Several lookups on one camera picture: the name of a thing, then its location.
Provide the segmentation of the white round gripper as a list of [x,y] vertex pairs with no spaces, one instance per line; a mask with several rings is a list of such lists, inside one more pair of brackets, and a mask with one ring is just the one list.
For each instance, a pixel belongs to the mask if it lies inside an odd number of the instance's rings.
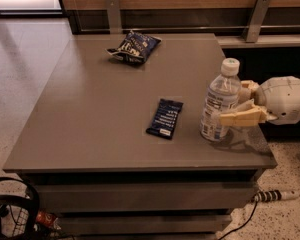
[[275,125],[300,122],[300,78],[273,77],[262,83],[243,80],[239,104],[218,115],[223,126],[250,127],[270,122]]

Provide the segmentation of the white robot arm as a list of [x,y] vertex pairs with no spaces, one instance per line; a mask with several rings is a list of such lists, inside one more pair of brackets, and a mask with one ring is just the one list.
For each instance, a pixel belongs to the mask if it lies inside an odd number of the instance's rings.
[[220,112],[223,126],[256,126],[259,123],[289,125],[300,122],[300,78],[272,77],[262,84],[252,80],[241,82],[239,104]]

